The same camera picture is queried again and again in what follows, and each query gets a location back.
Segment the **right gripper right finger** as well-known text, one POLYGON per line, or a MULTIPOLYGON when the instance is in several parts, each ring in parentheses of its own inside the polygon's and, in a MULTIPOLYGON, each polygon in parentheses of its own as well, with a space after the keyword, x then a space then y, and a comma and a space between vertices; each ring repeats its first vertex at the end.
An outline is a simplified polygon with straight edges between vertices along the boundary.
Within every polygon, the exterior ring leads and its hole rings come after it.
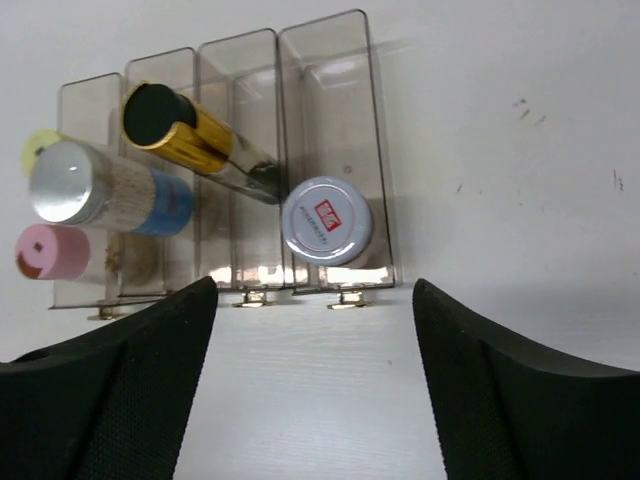
POLYGON ((638 372, 542 345, 424 279, 412 306, 448 478, 638 478, 638 372))

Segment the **gold black pepper grinder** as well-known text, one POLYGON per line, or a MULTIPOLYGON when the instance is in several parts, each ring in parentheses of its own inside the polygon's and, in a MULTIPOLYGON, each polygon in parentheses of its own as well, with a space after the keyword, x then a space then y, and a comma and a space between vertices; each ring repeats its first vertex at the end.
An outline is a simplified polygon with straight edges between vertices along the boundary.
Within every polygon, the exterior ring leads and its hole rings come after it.
POLYGON ((164 84, 142 82, 130 90, 121 109, 121 131, 138 150, 264 204, 280 203, 278 161, 164 84))

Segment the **yellow lid beige bottle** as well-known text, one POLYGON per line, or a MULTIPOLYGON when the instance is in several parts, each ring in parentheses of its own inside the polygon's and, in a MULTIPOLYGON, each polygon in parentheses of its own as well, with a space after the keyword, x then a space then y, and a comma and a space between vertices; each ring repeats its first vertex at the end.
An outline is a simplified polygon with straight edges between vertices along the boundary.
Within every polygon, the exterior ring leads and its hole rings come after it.
POLYGON ((54 129, 39 129, 32 133, 22 146, 21 169, 24 176, 31 176, 36 160, 46 148, 64 140, 70 140, 70 137, 54 129))

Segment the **silver lid blue label jar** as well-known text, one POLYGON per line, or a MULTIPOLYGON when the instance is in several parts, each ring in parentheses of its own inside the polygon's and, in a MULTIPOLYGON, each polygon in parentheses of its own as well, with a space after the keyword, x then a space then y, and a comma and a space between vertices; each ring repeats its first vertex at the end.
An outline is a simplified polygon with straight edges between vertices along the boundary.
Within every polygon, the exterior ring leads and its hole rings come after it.
POLYGON ((182 178, 74 140, 44 148, 28 190, 46 222, 120 233, 176 236, 195 209, 182 178))

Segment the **white lid red logo jar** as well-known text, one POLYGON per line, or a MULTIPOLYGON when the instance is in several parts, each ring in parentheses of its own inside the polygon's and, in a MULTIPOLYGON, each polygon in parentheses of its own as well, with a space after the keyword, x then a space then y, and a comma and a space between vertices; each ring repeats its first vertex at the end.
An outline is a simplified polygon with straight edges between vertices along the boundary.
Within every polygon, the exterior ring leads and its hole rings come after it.
POLYGON ((300 183, 281 211, 283 239, 293 255, 321 267, 360 267, 374 243, 367 199, 350 183, 317 176, 300 183))

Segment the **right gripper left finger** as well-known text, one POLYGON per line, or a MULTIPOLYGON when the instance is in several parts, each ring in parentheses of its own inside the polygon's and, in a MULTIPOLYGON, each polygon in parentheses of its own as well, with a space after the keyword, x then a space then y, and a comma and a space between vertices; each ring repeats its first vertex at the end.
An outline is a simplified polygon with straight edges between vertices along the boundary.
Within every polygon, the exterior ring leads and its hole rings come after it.
POLYGON ((172 478, 217 305, 206 277, 3 363, 2 478, 172 478))

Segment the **pink lid spice bottle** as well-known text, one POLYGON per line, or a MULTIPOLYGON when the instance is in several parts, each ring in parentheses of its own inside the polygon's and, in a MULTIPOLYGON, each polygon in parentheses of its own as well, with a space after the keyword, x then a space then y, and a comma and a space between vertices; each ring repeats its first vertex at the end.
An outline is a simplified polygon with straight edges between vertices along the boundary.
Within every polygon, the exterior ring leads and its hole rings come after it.
POLYGON ((18 270, 31 280, 76 280, 91 257, 87 234, 76 227, 34 224, 18 237, 14 248, 18 270))

